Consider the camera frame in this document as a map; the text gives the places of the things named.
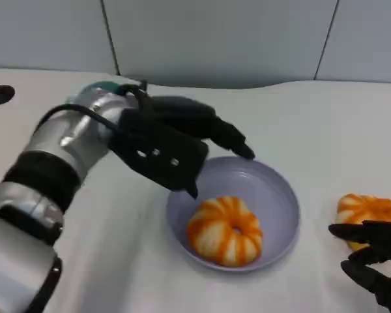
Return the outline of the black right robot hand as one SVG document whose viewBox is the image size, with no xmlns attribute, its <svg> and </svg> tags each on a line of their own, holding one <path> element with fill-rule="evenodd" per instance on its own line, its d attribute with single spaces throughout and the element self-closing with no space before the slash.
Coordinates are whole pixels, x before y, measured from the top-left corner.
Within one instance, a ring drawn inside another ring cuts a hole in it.
<svg viewBox="0 0 391 313">
<path fill-rule="evenodd" d="M 328 230 L 345 241 L 367 244 L 342 261 L 341 268 L 356 284 L 374 294 L 378 305 L 391 312 L 391 276 L 370 267 L 391 261 L 391 222 L 365 220 L 362 224 L 331 224 Z"/>
</svg>

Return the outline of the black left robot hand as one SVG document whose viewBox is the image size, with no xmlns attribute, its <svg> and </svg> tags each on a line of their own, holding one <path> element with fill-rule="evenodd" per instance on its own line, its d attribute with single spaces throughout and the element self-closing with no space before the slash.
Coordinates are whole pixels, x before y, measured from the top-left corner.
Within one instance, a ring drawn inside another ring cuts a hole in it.
<svg viewBox="0 0 391 313">
<path fill-rule="evenodd" d="M 246 137 L 207 104 L 186 97 L 157 96 L 152 98 L 152 110 L 157 121 L 183 134 L 211 140 L 247 160 L 255 158 L 255 153 L 246 144 Z"/>
</svg>

